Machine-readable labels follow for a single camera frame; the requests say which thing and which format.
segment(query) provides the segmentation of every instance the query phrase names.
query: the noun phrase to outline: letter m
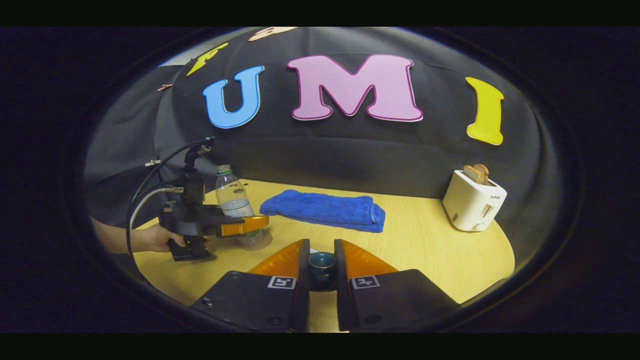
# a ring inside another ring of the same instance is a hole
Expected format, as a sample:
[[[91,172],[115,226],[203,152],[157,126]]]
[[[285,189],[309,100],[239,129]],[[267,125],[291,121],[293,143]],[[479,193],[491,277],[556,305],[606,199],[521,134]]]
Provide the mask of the letter m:
[[[345,115],[353,116],[371,88],[374,100],[367,108],[370,116],[390,121],[422,120],[409,76],[413,61],[407,58],[371,55],[355,74],[328,56],[298,58],[287,66],[298,72],[300,105],[292,111],[298,120],[325,119],[333,113],[323,102],[322,89]]]

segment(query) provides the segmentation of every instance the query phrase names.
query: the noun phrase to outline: black cable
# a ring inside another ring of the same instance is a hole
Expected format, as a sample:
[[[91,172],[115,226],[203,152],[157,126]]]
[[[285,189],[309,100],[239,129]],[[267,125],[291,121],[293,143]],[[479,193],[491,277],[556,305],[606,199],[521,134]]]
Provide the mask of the black cable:
[[[156,166],[148,175],[147,177],[142,181],[142,183],[140,184],[140,187],[138,187],[138,190],[136,191],[136,193],[133,195],[133,199],[131,199],[131,204],[129,205],[129,208],[127,209],[127,216],[125,218],[125,233],[127,235],[127,251],[129,253],[129,257],[131,258],[131,261],[133,262],[133,265],[136,267],[136,269],[138,269],[138,264],[136,264],[136,259],[133,256],[133,250],[131,249],[131,217],[133,215],[133,210],[136,206],[136,201],[138,200],[138,197],[140,195],[140,190],[142,190],[144,188],[144,186],[147,184],[147,182],[149,181],[149,179],[151,179],[151,177],[158,171],[160,170],[161,167],[164,166],[164,164],[166,164],[169,160],[171,160],[174,156],[178,155],[178,153],[180,151],[186,150],[190,147],[194,147],[197,145],[203,145],[203,144],[207,144],[208,146],[212,146],[213,145],[213,141],[215,141],[215,137],[210,136],[208,138],[204,138],[202,140],[198,140],[195,142],[192,142],[190,144],[187,144],[185,146],[180,147],[179,149],[177,149],[176,151],[172,152],[169,156],[167,156],[163,161],[160,162],[160,164],[158,164],[158,166]],[[152,189],[147,190],[148,192],[153,191],[157,186],[153,186]]]

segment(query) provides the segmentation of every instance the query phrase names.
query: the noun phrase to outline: bottle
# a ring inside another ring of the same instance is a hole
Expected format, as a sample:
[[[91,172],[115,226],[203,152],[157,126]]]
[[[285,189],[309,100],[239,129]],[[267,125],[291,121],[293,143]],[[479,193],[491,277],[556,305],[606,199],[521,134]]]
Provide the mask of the bottle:
[[[216,197],[222,212],[228,217],[252,217],[253,209],[240,180],[234,175],[230,165],[220,165],[216,169]],[[253,246],[262,241],[261,229],[236,237],[240,246]]]

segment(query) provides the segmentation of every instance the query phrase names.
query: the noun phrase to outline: blue towel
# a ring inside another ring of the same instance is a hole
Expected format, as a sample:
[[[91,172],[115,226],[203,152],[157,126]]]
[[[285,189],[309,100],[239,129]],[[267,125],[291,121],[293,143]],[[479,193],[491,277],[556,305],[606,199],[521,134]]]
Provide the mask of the blue towel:
[[[296,190],[285,190],[263,202],[260,213],[371,233],[382,232],[386,217],[370,196],[337,197]]]

